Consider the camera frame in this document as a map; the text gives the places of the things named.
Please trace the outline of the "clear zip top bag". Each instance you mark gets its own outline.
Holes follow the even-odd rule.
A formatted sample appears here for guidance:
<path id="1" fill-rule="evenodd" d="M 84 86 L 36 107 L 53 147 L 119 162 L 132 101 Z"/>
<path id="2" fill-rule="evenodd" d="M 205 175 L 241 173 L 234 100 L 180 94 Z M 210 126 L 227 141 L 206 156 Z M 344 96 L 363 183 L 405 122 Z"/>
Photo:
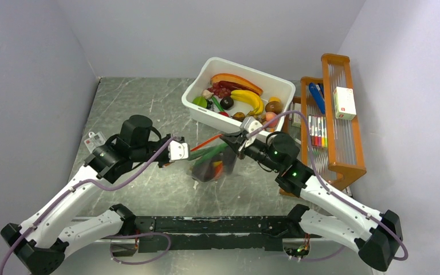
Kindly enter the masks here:
<path id="1" fill-rule="evenodd" d="M 207 148 L 224 143 L 219 137 L 221 134 L 216 135 L 200 145 L 194 147 L 191 151 L 196 151 L 201 148 Z M 199 165 L 194 165 L 194 160 L 190 162 L 189 174 L 190 176 L 201 183 L 211 182 L 218 180 L 219 178 L 229 176 L 232 174 L 237 156 L 234 151 L 228 146 L 223 152 L 214 156 L 209 161 L 203 162 Z"/>

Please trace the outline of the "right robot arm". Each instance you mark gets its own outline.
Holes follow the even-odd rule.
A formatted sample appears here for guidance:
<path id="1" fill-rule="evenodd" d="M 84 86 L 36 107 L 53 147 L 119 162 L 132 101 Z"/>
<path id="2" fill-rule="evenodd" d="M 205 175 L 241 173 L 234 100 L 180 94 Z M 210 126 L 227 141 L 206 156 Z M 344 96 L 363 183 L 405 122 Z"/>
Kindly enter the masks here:
<path id="1" fill-rule="evenodd" d="M 297 159 L 296 142 L 283 132 L 271 133 L 265 142 L 248 138 L 245 131 L 221 135 L 239 158 L 249 157 L 278 173 L 276 183 L 284 191 L 312 202 L 329 212 L 328 216 L 306 210 L 286 222 L 292 237 L 304 233 L 319 235 L 355 252 L 368 266 L 388 270 L 403 246 L 403 233 L 397 213 L 372 209 L 332 187 L 315 171 Z"/>

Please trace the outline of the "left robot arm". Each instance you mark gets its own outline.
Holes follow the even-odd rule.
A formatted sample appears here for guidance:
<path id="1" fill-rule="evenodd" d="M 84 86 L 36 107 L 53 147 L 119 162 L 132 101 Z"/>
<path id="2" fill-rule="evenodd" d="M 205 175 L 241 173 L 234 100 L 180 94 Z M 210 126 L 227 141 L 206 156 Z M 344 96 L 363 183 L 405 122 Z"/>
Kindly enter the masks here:
<path id="1" fill-rule="evenodd" d="M 91 152 L 47 204 L 21 223 L 4 226 L 1 237 L 9 248 L 0 263 L 0 274 L 11 256 L 16 256 L 31 274 L 51 274 L 67 257 L 92 242 L 108 236 L 132 236 L 135 216 L 122 205 L 76 225 L 71 221 L 97 192 L 123 189 L 152 163 L 163 167 L 188 157 L 182 138 L 168 134 L 152 141 L 151 133 L 157 133 L 151 119 L 131 116 L 119 133 Z"/>

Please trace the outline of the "dark green toy cucumber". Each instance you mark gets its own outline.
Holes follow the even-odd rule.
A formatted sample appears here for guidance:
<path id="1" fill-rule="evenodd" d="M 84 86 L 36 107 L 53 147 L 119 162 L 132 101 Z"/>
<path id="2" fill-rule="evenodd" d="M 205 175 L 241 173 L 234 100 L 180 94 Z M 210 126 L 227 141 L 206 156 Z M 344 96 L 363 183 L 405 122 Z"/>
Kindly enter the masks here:
<path id="1" fill-rule="evenodd" d="M 226 143 L 222 143 L 216 146 L 212 146 L 214 147 L 214 149 L 212 151 L 210 151 L 208 154 L 202 156 L 201 158 L 195 159 L 194 161 L 194 165 L 199 165 L 203 162 L 209 161 L 210 159 L 212 159 L 214 156 L 220 154 L 221 152 L 223 152 L 228 145 Z"/>

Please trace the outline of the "green toy chili pepper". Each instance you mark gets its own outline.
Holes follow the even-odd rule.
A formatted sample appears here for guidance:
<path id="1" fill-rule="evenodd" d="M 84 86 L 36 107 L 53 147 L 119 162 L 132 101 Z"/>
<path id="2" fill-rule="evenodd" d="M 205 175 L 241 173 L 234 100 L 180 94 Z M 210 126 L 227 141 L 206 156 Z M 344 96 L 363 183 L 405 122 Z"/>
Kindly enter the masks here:
<path id="1" fill-rule="evenodd" d="M 202 156 L 208 154 L 210 151 L 212 151 L 214 147 L 207 147 L 207 148 L 201 148 L 196 151 L 191 151 L 189 153 L 189 156 L 187 158 L 188 161 L 193 161 L 195 159 L 201 158 Z"/>

